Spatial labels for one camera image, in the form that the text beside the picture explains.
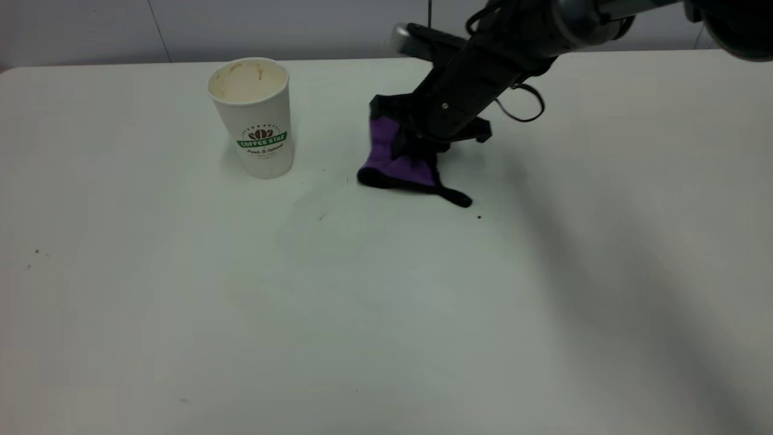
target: white paper cup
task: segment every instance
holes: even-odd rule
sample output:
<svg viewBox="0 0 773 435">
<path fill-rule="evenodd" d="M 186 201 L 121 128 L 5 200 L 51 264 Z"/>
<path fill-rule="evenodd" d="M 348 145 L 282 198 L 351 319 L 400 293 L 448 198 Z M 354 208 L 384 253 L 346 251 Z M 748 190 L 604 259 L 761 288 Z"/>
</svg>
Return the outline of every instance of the white paper cup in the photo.
<svg viewBox="0 0 773 435">
<path fill-rule="evenodd" d="M 287 70 L 264 57 L 226 63 L 207 81 L 207 94 L 251 176 L 275 178 L 292 166 L 289 86 Z"/>
</svg>

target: cup rim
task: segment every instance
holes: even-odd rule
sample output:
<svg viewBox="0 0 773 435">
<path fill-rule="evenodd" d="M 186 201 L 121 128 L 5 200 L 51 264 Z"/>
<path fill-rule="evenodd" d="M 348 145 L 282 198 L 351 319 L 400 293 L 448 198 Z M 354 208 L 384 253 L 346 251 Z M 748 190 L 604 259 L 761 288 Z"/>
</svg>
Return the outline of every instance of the cup rim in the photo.
<svg viewBox="0 0 773 435">
<path fill-rule="evenodd" d="M 248 60 L 260 61 L 260 62 L 264 62 L 264 61 L 268 60 L 269 62 L 273 62 L 274 64 L 279 66 L 284 71 L 284 76 L 285 76 L 284 84 L 282 84 L 282 87 L 278 91 L 274 92 L 273 94 L 271 94 L 271 95 L 269 95 L 267 97 L 261 98 L 259 100 L 252 100 L 252 101 L 242 101 L 242 102 L 225 101 L 225 100 L 222 100 L 222 99 L 212 95 L 212 92 L 209 91 L 209 83 L 212 80 L 212 77 L 215 77 L 215 74 L 219 73 L 221 70 L 225 69 L 226 67 L 228 67 L 228 66 L 230 66 L 230 65 L 232 65 L 232 64 L 234 64 L 236 62 L 242 62 L 242 61 L 248 61 Z M 285 89 L 287 89 L 289 83 L 290 83 L 290 73 L 288 73 L 288 70 L 287 70 L 287 68 L 284 67 L 284 65 L 282 65 L 279 62 L 277 62 L 276 60 L 269 59 L 268 57 L 241 57 L 240 59 L 234 59 L 234 60 L 230 60 L 228 62 L 225 62 L 223 65 L 220 65 L 219 67 L 217 67 L 209 75 L 209 78 L 206 79 L 206 93 L 214 101 L 217 101 L 218 103 L 221 103 L 221 104 L 225 104 L 225 105 L 229 105 L 229 106 L 249 106 L 251 104 L 258 104 L 258 103 L 263 103 L 265 101 L 271 100 L 272 98 L 274 98 L 277 95 L 281 94 Z"/>
</svg>

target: purple cloth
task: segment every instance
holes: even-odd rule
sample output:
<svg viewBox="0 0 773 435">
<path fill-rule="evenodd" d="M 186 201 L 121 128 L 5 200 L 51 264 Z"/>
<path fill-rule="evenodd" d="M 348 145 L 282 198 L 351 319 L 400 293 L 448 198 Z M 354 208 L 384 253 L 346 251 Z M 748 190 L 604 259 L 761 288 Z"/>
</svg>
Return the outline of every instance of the purple cloth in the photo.
<svg viewBox="0 0 773 435">
<path fill-rule="evenodd" d="M 438 158 L 434 153 L 392 159 L 392 142 L 399 132 L 400 124 L 386 116 L 370 120 L 370 155 L 357 173 L 357 180 L 379 189 L 405 189 L 438 195 L 459 207 L 470 207 L 470 197 L 441 184 Z"/>
<path fill-rule="evenodd" d="M 436 186 L 432 180 L 432 169 L 425 159 L 401 156 L 392 160 L 392 141 L 399 129 L 400 124 L 386 116 L 370 120 L 370 156 L 363 167 L 374 168 L 400 180 Z"/>
</svg>

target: green label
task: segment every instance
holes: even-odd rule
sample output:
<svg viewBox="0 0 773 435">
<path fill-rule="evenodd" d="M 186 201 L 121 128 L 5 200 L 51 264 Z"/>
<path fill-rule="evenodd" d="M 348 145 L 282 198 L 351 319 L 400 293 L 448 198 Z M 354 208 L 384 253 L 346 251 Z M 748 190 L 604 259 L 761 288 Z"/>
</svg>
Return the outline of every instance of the green label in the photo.
<svg viewBox="0 0 773 435">
<path fill-rule="evenodd" d="M 237 140 L 237 143 L 242 148 L 255 148 L 256 146 L 266 146 L 266 145 L 273 145 L 277 142 L 282 142 L 285 139 L 288 138 L 287 132 L 280 133 L 278 135 L 271 136 L 270 138 L 266 139 L 258 139 L 258 140 Z"/>
</svg>

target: table surface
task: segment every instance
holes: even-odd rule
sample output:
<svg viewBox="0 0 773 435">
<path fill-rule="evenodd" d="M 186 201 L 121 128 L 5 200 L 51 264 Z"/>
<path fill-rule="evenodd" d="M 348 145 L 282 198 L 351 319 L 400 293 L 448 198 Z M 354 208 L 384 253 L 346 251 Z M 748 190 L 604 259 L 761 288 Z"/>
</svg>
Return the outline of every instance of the table surface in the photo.
<svg viewBox="0 0 773 435">
<path fill-rule="evenodd" d="M 215 63 L 0 75 L 0 432 L 773 430 L 772 65 L 562 57 L 441 157 L 462 209 L 356 182 L 427 63 L 283 64 L 275 180 Z"/>
</svg>

